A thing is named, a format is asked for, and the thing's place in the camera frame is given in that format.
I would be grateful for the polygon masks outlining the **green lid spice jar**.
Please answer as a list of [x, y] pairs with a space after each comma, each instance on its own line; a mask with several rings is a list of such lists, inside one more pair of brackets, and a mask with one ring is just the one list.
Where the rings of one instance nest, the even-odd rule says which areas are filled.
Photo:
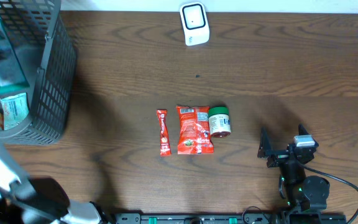
[[210, 108], [208, 111], [209, 131], [211, 137], [223, 138], [231, 134], [229, 110], [224, 106]]

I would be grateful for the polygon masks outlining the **orange snack bag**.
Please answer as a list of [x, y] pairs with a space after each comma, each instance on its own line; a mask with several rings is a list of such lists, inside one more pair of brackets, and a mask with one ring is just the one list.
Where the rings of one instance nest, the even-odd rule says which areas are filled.
[[209, 131], [209, 106], [177, 106], [180, 119], [178, 154], [212, 154], [214, 146]]

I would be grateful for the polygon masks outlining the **red stick sachet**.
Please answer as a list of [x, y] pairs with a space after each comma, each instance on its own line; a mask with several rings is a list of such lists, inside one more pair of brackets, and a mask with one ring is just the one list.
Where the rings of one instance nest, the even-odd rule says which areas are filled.
[[160, 155], [162, 157], [170, 156], [172, 152], [166, 124], [167, 110], [157, 110], [157, 118], [160, 126]]

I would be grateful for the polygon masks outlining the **teal tissue pack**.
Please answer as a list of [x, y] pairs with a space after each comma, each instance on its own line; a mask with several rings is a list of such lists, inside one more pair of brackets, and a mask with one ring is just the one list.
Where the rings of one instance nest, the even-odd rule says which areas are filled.
[[8, 96], [0, 99], [0, 131], [12, 129], [19, 125], [29, 114], [27, 93]]

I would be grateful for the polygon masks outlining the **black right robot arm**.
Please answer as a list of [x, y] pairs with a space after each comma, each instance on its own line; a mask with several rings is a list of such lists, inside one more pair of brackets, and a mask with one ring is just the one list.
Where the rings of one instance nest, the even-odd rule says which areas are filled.
[[302, 124], [298, 125], [298, 135], [286, 149], [276, 150], [272, 147], [265, 128], [260, 134], [257, 157], [267, 160], [267, 167], [280, 169], [280, 195], [286, 198], [291, 208], [297, 212], [314, 212], [326, 209], [329, 195], [329, 182], [316, 175], [307, 176], [306, 164], [314, 159], [319, 144]]

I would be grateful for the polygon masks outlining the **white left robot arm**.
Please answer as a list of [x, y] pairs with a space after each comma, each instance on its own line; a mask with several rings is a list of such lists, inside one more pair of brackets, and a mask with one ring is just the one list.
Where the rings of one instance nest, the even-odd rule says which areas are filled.
[[109, 223], [93, 202], [68, 198], [49, 176], [29, 175], [0, 141], [0, 223]]

